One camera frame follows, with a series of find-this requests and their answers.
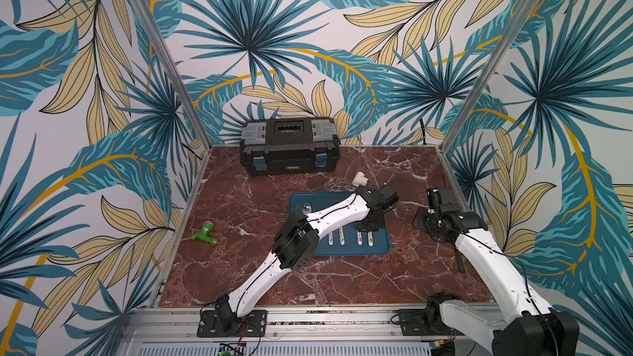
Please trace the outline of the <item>cow pattern handle spoon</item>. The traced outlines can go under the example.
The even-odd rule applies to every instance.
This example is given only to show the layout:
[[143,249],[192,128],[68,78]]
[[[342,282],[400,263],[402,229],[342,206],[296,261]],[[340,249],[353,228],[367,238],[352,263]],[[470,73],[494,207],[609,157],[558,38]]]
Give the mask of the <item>cow pattern handle spoon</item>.
[[309,204],[308,202],[303,203],[301,207],[301,211],[304,214],[310,214],[313,211],[311,204]]

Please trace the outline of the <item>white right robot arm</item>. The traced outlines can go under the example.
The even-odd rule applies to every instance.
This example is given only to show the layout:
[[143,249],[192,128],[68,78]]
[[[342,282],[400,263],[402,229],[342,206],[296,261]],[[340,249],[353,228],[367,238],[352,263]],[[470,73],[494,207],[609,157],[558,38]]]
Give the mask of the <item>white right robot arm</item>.
[[474,212],[459,209],[453,191],[426,191],[427,208],[414,227],[438,242],[454,246],[468,260],[493,296],[502,317],[476,311],[448,295],[430,301],[427,321],[457,331],[491,355],[573,355],[580,326],[568,312],[557,311],[527,281],[523,264],[502,252],[495,236]]

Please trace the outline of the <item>aluminium front rail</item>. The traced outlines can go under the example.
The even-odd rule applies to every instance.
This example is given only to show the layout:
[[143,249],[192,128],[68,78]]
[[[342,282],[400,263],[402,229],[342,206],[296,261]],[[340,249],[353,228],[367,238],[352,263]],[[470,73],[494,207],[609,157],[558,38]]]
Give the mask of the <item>aluminium front rail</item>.
[[133,314],[117,355],[489,355],[495,330],[509,320],[494,303],[448,303],[456,333],[419,330],[405,336],[398,326],[401,304],[264,306],[260,328],[247,335],[217,337],[196,308],[149,308]]

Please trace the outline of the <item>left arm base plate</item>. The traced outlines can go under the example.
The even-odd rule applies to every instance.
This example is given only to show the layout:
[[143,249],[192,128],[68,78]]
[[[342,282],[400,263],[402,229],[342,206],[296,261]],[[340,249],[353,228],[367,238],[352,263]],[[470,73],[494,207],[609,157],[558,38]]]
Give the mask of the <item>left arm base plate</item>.
[[243,317],[219,314],[217,311],[202,312],[196,331],[198,338],[258,338],[266,333],[268,311],[254,310]]

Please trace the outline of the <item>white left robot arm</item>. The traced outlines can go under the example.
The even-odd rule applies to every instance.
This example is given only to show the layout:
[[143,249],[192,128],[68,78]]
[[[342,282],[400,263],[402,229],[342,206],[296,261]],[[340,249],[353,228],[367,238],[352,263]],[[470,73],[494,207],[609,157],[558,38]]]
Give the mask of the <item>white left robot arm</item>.
[[397,191],[391,185],[377,190],[358,186],[337,204],[310,214],[291,212],[261,265],[241,286],[216,300],[216,322],[224,332],[233,333],[242,325],[242,318],[279,280],[300,270],[313,258],[321,239],[350,223],[383,224],[385,212],[398,201]]

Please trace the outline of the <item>green toy drill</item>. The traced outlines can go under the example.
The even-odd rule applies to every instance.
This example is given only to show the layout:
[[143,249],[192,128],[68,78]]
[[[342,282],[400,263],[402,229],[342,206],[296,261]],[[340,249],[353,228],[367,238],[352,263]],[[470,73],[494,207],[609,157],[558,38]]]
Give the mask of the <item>green toy drill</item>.
[[211,246],[215,246],[218,243],[218,240],[210,235],[214,229],[214,224],[211,222],[205,222],[202,229],[192,235],[191,240],[205,242]]

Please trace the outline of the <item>white PVC tee fitting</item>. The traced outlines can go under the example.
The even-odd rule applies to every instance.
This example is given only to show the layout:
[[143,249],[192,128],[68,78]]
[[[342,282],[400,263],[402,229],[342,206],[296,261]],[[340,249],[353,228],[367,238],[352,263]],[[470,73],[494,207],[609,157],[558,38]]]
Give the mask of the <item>white PVC tee fitting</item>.
[[369,179],[367,178],[367,176],[365,176],[365,174],[362,171],[358,171],[354,175],[354,178],[352,180],[352,185],[354,187],[367,186],[368,183],[369,183]]

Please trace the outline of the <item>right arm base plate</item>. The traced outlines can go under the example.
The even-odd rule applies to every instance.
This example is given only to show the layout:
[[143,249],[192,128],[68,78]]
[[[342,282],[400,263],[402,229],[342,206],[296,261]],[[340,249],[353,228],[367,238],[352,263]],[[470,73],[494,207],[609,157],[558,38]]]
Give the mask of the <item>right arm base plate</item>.
[[438,311],[433,308],[401,309],[392,316],[392,323],[399,326],[403,336],[461,336],[442,323]]

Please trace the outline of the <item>black plastic toolbox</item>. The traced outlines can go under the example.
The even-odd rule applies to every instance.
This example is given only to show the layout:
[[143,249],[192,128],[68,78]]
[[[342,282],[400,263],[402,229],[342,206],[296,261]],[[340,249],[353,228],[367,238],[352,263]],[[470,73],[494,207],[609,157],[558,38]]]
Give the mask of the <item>black plastic toolbox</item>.
[[341,140],[328,117],[250,120],[239,158],[250,176],[329,172],[341,158]]

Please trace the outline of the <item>teal plastic tray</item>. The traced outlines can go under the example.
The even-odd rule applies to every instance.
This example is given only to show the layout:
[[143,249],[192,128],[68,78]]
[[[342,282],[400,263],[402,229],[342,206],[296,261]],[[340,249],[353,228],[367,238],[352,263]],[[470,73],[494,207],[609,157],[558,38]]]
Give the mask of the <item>teal plastic tray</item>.
[[[291,195],[288,203],[288,211],[291,213],[295,210],[301,210],[302,204],[308,202],[311,204],[313,211],[316,212],[325,209],[331,205],[338,204],[348,198],[351,192],[333,191],[333,192],[300,192]],[[363,234],[364,243],[359,246],[357,243],[357,231],[354,224],[347,224],[342,228],[346,237],[346,244],[341,246],[339,243],[339,232],[335,230],[334,245],[328,245],[328,236],[320,240],[315,257],[345,257],[345,256],[373,256],[385,255],[390,250],[390,241],[387,229],[381,229],[373,232],[374,246],[368,247],[367,232]]]

